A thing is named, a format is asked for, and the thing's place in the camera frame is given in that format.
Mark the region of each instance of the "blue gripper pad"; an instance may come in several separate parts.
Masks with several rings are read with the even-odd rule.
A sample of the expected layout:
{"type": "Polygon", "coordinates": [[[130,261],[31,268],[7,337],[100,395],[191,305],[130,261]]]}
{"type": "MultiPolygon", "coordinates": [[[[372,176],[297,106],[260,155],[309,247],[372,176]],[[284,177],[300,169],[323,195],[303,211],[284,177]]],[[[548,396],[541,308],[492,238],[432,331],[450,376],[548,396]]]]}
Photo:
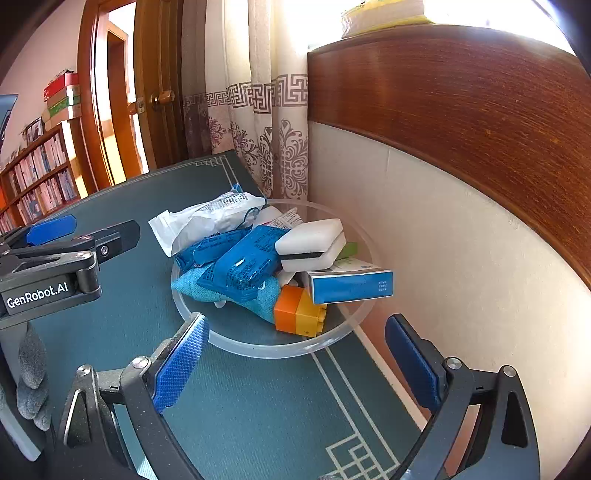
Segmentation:
{"type": "Polygon", "coordinates": [[[441,406],[437,377],[394,316],[386,321],[386,343],[418,404],[434,413],[441,406]]]}
{"type": "Polygon", "coordinates": [[[199,314],[156,374],[152,400],[158,413],[175,405],[208,341],[207,317],[199,314]]]}
{"type": "Polygon", "coordinates": [[[76,217],[65,215],[33,225],[27,233],[29,245],[43,245],[62,236],[70,235],[76,230],[76,217]]]}

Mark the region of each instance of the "bookshelf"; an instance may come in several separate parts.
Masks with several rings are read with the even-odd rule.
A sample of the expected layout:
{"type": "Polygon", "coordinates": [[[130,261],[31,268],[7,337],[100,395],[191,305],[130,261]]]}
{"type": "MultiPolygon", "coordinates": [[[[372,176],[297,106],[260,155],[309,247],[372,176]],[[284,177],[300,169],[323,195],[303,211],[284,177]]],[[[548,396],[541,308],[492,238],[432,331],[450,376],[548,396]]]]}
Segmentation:
{"type": "Polygon", "coordinates": [[[84,145],[76,142],[75,127],[79,125],[70,122],[64,121],[37,138],[0,172],[6,200],[0,209],[2,233],[38,222],[88,195],[84,165],[80,164],[86,152],[80,151],[84,145]]]}

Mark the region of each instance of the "white plastic bag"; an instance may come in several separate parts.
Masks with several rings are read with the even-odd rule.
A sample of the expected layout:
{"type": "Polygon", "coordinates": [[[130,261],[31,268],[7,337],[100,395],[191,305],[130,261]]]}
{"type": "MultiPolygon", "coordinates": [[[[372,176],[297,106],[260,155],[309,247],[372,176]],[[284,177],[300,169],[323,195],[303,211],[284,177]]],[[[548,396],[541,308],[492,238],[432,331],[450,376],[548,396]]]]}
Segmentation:
{"type": "Polygon", "coordinates": [[[172,257],[207,236],[251,225],[264,204],[263,197],[231,190],[181,212],[166,210],[148,223],[164,253],[172,257]]]}

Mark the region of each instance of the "teal table mat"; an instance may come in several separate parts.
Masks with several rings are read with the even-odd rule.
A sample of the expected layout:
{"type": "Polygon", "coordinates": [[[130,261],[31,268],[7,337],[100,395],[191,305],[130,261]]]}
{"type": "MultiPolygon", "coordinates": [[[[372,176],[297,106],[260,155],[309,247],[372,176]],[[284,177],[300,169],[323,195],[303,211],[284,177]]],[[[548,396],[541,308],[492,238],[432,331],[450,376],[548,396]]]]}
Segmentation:
{"type": "MultiPolygon", "coordinates": [[[[138,177],[60,212],[75,215],[76,235],[135,219],[141,239],[101,266],[101,298],[33,321],[47,348],[54,424],[81,364],[122,368],[151,354],[182,323],[170,290],[173,260],[148,220],[208,201],[236,180],[260,194],[235,153],[226,152],[138,177]]],[[[121,410],[137,462],[141,448],[121,410]]],[[[327,473],[386,480],[420,433],[354,333],[325,350],[281,360],[209,345],[164,416],[206,480],[315,480],[327,473]]]]}

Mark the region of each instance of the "wooden wall panel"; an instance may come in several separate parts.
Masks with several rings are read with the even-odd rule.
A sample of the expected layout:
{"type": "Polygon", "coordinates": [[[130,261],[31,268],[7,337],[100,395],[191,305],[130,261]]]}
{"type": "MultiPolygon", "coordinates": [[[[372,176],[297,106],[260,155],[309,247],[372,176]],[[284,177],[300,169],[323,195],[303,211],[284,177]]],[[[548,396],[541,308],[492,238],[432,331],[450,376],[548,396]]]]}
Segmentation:
{"type": "Polygon", "coordinates": [[[309,120],[469,183],[591,287],[591,79],[577,58],[486,28],[412,25],[314,50],[308,73],[309,120]]]}

